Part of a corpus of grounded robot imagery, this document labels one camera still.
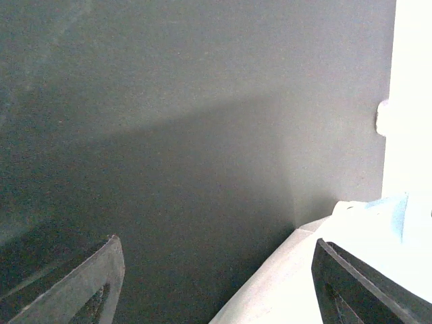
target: gray wall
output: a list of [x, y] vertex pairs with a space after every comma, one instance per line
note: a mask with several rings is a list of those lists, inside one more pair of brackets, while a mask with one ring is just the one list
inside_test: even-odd
[[1, 242], [119, 235], [116, 323], [204, 323], [379, 197], [395, 0], [3, 3]]

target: light blue object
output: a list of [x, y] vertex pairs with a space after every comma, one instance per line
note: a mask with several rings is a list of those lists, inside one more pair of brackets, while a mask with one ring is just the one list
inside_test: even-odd
[[374, 207], [382, 207], [388, 205], [392, 209], [390, 230], [400, 239], [402, 242], [402, 236], [404, 231], [404, 219], [406, 205], [408, 203], [408, 193], [403, 193], [398, 196], [391, 196], [368, 202], [364, 209], [370, 209]]

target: gray surface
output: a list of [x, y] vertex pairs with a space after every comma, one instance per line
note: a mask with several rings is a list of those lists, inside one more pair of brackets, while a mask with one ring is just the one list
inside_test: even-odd
[[394, 9], [4, 1], [2, 239], [117, 234], [116, 323], [208, 321], [294, 227], [379, 197]]

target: white object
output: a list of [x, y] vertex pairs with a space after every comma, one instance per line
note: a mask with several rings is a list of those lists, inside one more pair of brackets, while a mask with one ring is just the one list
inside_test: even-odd
[[[361, 202], [339, 202], [333, 211], [341, 217], [363, 207]], [[323, 224], [331, 217], [303, 225], [263, 263], [260, 269], [217, 313], [210, 324], [322, 323], [315, 297], [311, 266]]]
[[428, 201], [425, 194], [404, 194], [370, 203], [339, 202], [332, 216], [297, 229], [210, 324], [322, 323], [311, 272], [319, 238], [432, 303], [432, 263], [427, 257], [432, 239], [428, 230], [419, 232], [418, 218], [418, 211], [430, 207]]
[[427, 190], [432, 182], [432, 2], [396, 1], [386, 134], [383, 196]]

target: white wall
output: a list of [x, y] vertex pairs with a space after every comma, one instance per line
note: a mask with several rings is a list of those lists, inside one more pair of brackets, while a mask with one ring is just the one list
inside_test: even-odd
[[430, 1], [396, 3], [383, 196], [428, 190], [432, 182], [431, 14]]

